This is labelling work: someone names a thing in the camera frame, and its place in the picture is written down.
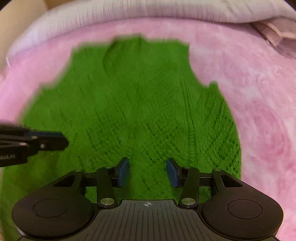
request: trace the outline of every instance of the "silver screw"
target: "silver screw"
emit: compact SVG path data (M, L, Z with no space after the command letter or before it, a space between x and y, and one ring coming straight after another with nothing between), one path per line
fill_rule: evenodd
M103 198L101 199L100 203L103 204L103 205L112 205L114 203L114 199L113 198L109 198L109 197L106 197L106 198Z
M184 205L190 206L196 203L196 201L193 198L183 198L181 203L183 203Z

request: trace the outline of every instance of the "green blanket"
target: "green blanket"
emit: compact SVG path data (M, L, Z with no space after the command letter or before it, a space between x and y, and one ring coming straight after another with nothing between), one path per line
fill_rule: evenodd
M173 157L202 172L222 168L240 178L235 123L217 84L200 84L188 46L141 37L85 46L52 89L44 89L24 118L36 130L61 131L63 152L40 152L7 167L1 192L5 241L16 240L11 210L17 200L70 172L93 172L126 156L131 177L118 199L178 199L165 171ZM201 193L204 201L209 193ZM87 197L96 202L95 189Z

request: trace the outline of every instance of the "green cloth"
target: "green cloth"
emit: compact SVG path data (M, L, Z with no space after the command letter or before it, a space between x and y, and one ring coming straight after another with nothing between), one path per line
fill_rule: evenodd
M1 192L5 241L16 240L13 205L23 196L70 172L93 172L131 162L118 199L178 199L165 171L173 157L201 172L222 168L240 178L241 149L235 123L217 84L200 84L178 41L141 37L111 45L84 46L54 88L44 89L24 118L36 130L61 131L63 152L39 152L24 165L7 167ZM208 198L201 194L201 201ZM95 189L87 197L96 202Z

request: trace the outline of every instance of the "pink marbled fabric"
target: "pink marbled fabric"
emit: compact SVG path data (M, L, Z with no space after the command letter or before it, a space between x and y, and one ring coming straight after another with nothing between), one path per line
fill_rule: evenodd
M10 61L0 85L0 120L16 122L40 85L52 83L64 69L74 46L137 33L189 44L197 78L204 84L218 82L234 116L242 180L282 206L277 237L296 240L296 60L280 55L249 25L133 19L57 37Z

